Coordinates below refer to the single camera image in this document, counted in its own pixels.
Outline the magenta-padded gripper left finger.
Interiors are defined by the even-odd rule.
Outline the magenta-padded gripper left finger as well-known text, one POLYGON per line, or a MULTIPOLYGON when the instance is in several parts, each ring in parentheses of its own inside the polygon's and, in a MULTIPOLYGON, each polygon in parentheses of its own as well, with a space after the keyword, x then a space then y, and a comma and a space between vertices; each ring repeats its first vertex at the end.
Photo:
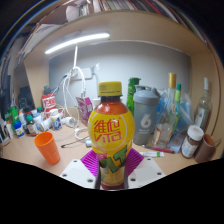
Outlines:
POLYGON ((100 188, 100 164, 93 150, 81 159, 73 159, 60 177, 89 189, 100 188))

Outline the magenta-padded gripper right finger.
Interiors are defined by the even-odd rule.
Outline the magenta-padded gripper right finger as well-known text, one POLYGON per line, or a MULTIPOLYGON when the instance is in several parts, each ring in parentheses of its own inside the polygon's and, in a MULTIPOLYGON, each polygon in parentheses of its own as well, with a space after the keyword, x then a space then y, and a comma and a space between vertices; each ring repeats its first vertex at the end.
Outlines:
POLYGON ((125 163, 125 188, 140 188, 165 177, 165 173, 152 157, 144 157, 131 149, 125 163))

